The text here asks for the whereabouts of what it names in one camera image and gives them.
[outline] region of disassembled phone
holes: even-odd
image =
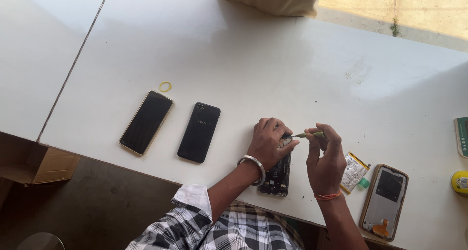
[[[177,155],[184,159],[203,163],[220,114],[221,109],[217,107],[200,102],[196,103]]]
[[[173,105],[172,99],[150,90],[120,138],[120,145],[144,155]]]
[[[292,136],[282,136],[278,148],[288,144]],[[286,197],[289,188],[289,169],[291,166],[291,153],[282,158],[275,166],[266,172],[265,182],[258,187],[263,194]]]
[[[378,164],[361,214],[361,228],[386,241],[393,241],[405,199],[408,175]]]

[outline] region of screwdriver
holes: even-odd
[[[300,133],[300,134],[297,134],[293,137],[298,137],[298,138],[305,138],[306,137],[306,134],[307,133]],[[312,133],[312,135],[318,137],[318,138],[321,138],[321,139],[327,139],[327,137],[325,136],[325,133],[323,133],[322,131],[319,131],[319,132],[316,132],[316,133]]]

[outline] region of checkered shirt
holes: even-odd
[[[281,217],[232,203],[213,224],[205,186],[184,185],[175,208],[151,224],[127,250],[302,250],[299,234]]]

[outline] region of man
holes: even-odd
[[[328,140],[311,133],[323,131]],[[325,219],[331,243],[336,249],[368,249],[356,227],[340,182],[346,161],[341,138],[326,124],[305,130],[309,140],[307,175]],[[268,171],[299,144],[292,140],[277,148],[282,135],[293,132],[276,118],[262,118],[254,127],[247,155],[260,161]],[[129,250],[301,250],[298,233],[286,221],[269,212],[233,202],[247,187],[260,179],[260,166],[244,160],[213,187],[184,185],[172,199],[175,208],[151,224],[127,247]]]

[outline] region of metal bracelet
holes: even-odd
[[[245,160],[245,159],[248,159],[248,160],[252,160],[254,161],[255,163],[257,163],[257,165],[260,167],[260,170],[262,171],[262,178],[257,181],[257,182],[254,182],[252,184],[252,186],[259,186],[261,185],[262,183],[265,182],[265,178],[266,178],[266,175],[265,175],[265,168],[263,168],[263,165],[260,163],[260,161],[258,161],[256,158],[252,157],[252,156],[248,156],[248,155],[245,155],[245,156],[242,156],[238,161],[237,161],[237,166],[241,163],[241,161]]]

